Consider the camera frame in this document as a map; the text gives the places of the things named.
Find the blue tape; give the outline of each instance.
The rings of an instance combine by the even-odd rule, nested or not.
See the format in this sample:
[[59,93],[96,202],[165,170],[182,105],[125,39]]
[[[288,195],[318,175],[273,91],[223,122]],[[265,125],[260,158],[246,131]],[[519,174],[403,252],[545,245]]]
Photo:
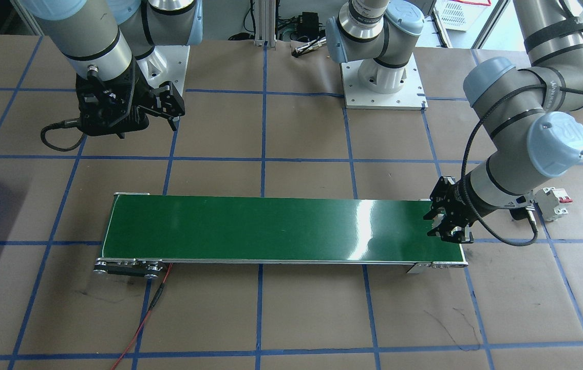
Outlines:
[[359,199],[358,197],[358,185],[355,180],[355,165],[353,164],[353,149],[350,145],[350,128],[348,128],[348,114],[346,108],[341,108],[344,115],[344,127],[346,128],[346,145],[348,148],[348,164],[350,165],[350,182],[353,188],[353,199]]
[[166,179],[164,180],[164,190],[162,192],[163,195],[167,195],[167,188],[168,185],[170,184],[170,173],[172,171],[172,162],[174,161],[174,155],[175,155],[175,147],[177,145],[177,135],[179,133],[179,131],[181,130],[181,125],[179,125],[179,127],[177,128],[177,131],[175,131],[172,134],[172,143],[170,143],[170,158],[168,160],[168,166],[166,168]]
[[563,269],[563,265],[561,264],[561,258],[558,257],[558,253],[556,251],[556,247],[554,246],[554,241],[552,241],[552,237],[549,234],[549,230],[547,230],[547,225],[545,224],[544,217],[542,216],[542,211],[540,210],[540,205],[536,207],[536,211],[538,211],[538,217],[540,217],[540,221],[542,221],[542,229],[544,230],[545,236],[547,236],[547,241],[549,243],[549,248],[552,250],[552,254],[554,255],[554,261],[556,262],[556,267],[558,267],[558,272],[561,274],[561,278],[563,279],[563,283],[566,286],[566,291],[568,291],[568,295],[572,302],[572,305],[577,313],[577,318],[579,323],[581,324],[581,328],[583,330],[583,314],[581,314],[581,309],[578,306],[577,298],[575,297],[574,293],[572,292],[572,288],[568,281],[568,276],[566,276],[566,272]]
[[380,353],[378,352],[378,333],[375,329],[375,317],[373,315],[373,303],[371,302],[371,288],[369,287],[369,271],[367,265],[362,265],[362,276],[364,277],[364,293],[367,297],[367,310],[369,311],[369,327],[371,328],[371,344],[373,344],[373,357],[375,359],[376,370],[380,368]]
[[260,264],[257,271],[257,332],[255,343],[255,364],[254,368],[261,367],[261,311],[264,299],[264,265]]
[[432,136],[430,135],[430,128],[428,127],[428,118],[426,118],[426,107],[423,103],[421,103],[421,119],[423,120],[423,126],[426,129],[426,136],[428,138],[430,154],[432,154],[432,161],[435,164],[435,171],[437,171],[437,176],[442,176],[442,171],[440,169],[439,162],[437,162],[437,154],[435,154],[435,145],[432,143]]
[[[148,280],[145,284],[145,293],[143,295],[143,306],[141,306],[141,321],[145,319],[145,315],[147,314],[147,309],[150,303],[150,291],[152,290],[152,281]],[[134,346],[134,360],[131,362],[131,370],[136,370],[138,367],[138,353],[141,351],[141,342],[143,342],[143,333],[145,332],[146,325],[143,326],[141,332],[138,333],[136,337],[136,346]]]
[[261,91],[261,174],[260,174],[260,188],[259,196],[266,196],[266,78],[268,75],[268,51],[266,46],[268,42],[264,42],[264,75],[262,78],[263,87]]
[[24,67],[24,71],[22,72],[22,75],[20,76],[20,79],[17,82],[17,87],[15,87],[15,89],[13,89],[14,91],[12,92],[12,96],[10,96],[10,100],[8,101],[8,104],[6,105],[6,108],[2,114],[2,117],[0,117],[0,129],[2,128],[2,124],[3,124],[4,120],[6,119],[6,116],[8,115],[10,107],[12,107],[12,104],[15,101],[15,97],[17,96],[17,93],[22,85],[22,82],[24,82],[24,78],[26,77],[26,73],[29,72],[29,68],[31,67],[31,63],[33,63],[33,59],[35,58],[36,52],[38,52],[38,48],[40,48],[40,44],[42,43],[42,40],[43,40],[43,36],[40,36],[38,38],[38,41],[35,43],[35,47],[33,48],[33,52],[31,52],[31,57],[29,58],[28,62],[26,62],[26,66]]
[[24,313],[24,318],[22,319],[22,325],[20,327],[20,332],[15,340],[15,346],[12,350],[12,360],[10,360],[8,370],[12,370],[15,366],[15,358],[19,354],[20,346],[22,345],[22,340],[24,339],[24,333],[26,332],[26,326],[29,323],[31,317],[31,310],[33,309],[33,304],[35,303],[35,297],[40,287],[40,281],[42,280],[43,272],[45,271],[45,265],[47,264],[47,258],[49,257],[49,251],[51,251],[51,244],[54,241],[54,235],[59,227],[59,222],[61,222],[61,215],[63,215],[63,209],[65,208],[65,203],[68,199],[68,194],[70,194],[70,188],[72,186],[72,181],[79,167],[79,162],[81,161],[81,153],[84,150],[85,139],[82,140],[81,145],[79,145],[79,152],[77,152],[76,160],[72,166],[70,172],[70,178],[68,178],[68,183],[65,185],[65,191],[63,192],[63,199],[61,199],[61,204],[59,204],[59,210],[54,218],[54,225],[52,226],[51,233],[49,234],[49,240],[47,242],[47,247],[45,248],[45,253],[43,253],[43,258],[40,261],[40,267],[38,267],[38,274],[35,277],[35,283],[33,283],[33,289],[31,290],[31,296],[29,297],[29,303],[26,306],[26,312]]
[[472,276],[469,275],[469,268],[465,267],[465,279],[467,280],[467,288],[469,289],[469,296],[472,298],[472,305],[474,306],[474,312],[476,313],[476,320],[479,323],[479,330],[481,331],[481,339],[483,341],[482,347],[485,349],[485,356],[488,359],[488,366],[490,370],[495,370],[495,363],[493,362],[493,355],[490,352],[490,345],[488,343],[488,336],[485,333],[485,327],[483,326],[483,318],[481,317],[481,310],[479,309],[479,301],[474,293],[474,284],[472,283]]

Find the green conveyor belt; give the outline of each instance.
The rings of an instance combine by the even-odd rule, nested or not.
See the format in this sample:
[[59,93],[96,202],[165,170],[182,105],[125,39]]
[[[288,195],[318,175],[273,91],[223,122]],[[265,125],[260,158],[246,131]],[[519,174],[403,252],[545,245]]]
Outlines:
[[429,262],[466,266],[428,237],[429,201],[118,194],[99,260],[220,263]]

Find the black velcro strap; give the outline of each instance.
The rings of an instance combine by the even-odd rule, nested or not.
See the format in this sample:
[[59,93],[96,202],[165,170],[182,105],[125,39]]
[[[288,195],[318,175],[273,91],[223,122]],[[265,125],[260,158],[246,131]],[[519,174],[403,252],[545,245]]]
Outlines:
[[141,22],[143,23],[143,31],[145,32],[145,39],[150,45],[155,44],[152,40],[152,33],[150,33],[150,23],[147,21],[147,8],[141,7]]
[[383,50],[380,52],[379,58],[385,55],[389,46],[389,26],[387,21],[383,21],[383,35],[385,35],[385,39],[383,39]]
[[560,38],[581,30],[583,30],[583,19],[577,16],[568,18],[564,21],[550,24],[549,26],[542,28],[542,30],[531,33],[528,38],[524,39],[524,47],[526,48],[526,51],[529,52],[543,42]]

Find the floor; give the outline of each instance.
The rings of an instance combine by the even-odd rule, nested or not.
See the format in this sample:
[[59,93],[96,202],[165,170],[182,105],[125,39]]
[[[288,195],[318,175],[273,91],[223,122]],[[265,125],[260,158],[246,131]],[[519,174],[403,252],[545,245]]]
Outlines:
[[[428,108],[367,112],[343,109],[325,50],[290,52],[203,42],[178,133],[153,119],[60,154],[38,133],[78,114],[70,66],[48,38],[0,36],[0,369],[109,368],[131,339],[157,284],[91,272],[113,192],[424,198],[457,176],[476,122],[465,75],[497,54],[528,64],[419,48]],[[473,163],[493,150],[481,136]],[[524,248],[475,227],[467,269],[176,265],[119,368],[581,369],[583,163],[548,185],[568,190],[571,214]],[[502,211],[488,220],[530,234]]]

